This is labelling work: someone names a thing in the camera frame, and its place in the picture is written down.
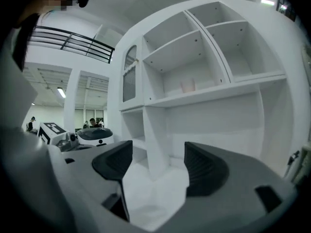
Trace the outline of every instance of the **white robot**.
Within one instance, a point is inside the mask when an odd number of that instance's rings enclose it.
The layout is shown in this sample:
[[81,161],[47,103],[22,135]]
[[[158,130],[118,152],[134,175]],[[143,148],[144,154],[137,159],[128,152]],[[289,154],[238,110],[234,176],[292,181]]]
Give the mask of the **white robot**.
[[114,143],[113,133],[107,128],[81,129],[77,132],[80,144],[103,146]]
[[109,129],[91,128],[75,133],[66,131],[53,122],[40,123],[37,136],[48,145],[56,145],[61,152],[89,149],[114,143],[113,134]]

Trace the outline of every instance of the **ceiling light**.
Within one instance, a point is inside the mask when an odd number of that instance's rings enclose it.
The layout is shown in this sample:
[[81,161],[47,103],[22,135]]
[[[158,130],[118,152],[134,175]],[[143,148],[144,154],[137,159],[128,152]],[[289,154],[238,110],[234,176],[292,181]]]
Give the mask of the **ceiling light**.
[[61,95],[63,98],[66,98],[66,95],[65,95],[65,93],[64,93],[63,88],[60,88],[60,87],[59,87],[57,90],[58,90],[58,92],[60,93],[60,95]]
[[274,2],[269,0],[261,0],[262,3],[268,4],[268,5],[274,5]]

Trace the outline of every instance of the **balcony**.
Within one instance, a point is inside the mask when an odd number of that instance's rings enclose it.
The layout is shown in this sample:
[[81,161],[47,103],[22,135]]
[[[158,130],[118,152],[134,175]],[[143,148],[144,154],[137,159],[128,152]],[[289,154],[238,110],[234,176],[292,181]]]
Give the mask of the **balcony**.
[[36,26],[29,44],[74,52],[107,64],[110,64],[115,50],[105,43],[84,35],[43,26]]

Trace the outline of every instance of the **shelf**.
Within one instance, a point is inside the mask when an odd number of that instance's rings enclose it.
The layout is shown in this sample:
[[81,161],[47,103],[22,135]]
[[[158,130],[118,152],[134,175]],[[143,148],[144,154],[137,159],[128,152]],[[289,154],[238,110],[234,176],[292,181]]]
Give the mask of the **shelf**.
[[277,75],[284,74],[269,45],[247,21],[211,25],[207,31],[223,53],[225,66],[235,82],[273,76],[275,72],[278,72]]
[[142,107],[122,111],[122,114],[127,114],[127,113],[142,113]]
[[144,102],[229,83],[205,33],[194,31],[167,43],[143,61]]
[[212,2],[189,9],[205,27],[217,23],[243,20],[243,17],[221,2]]
[[144,62],[164,73],[203,58],[202,36],[196,30],[165,44],[147,56]]
[[188,15],[181,12],[163,21],[145,34],[146,47],[149,52],[153,52],[166,43],[195,30],[198,30],[198,27],[189,20]]
[[145,143],[145,136],[133,138],[133,146],[136,148],[140,148],[145,150],[146,149],[146,143]]
[[220,85],[208,89],[189,92],[182,95],[172,96],[169,98],[159,99],[150,103],[146,103],[145,106],[169,108],[211,100],[224,99],[247,93],[253,93],[258,91],[259,89],[265,89],[284,79],[286,79],[285,75],[279,75],[268,78],[249,80],[241,83]]

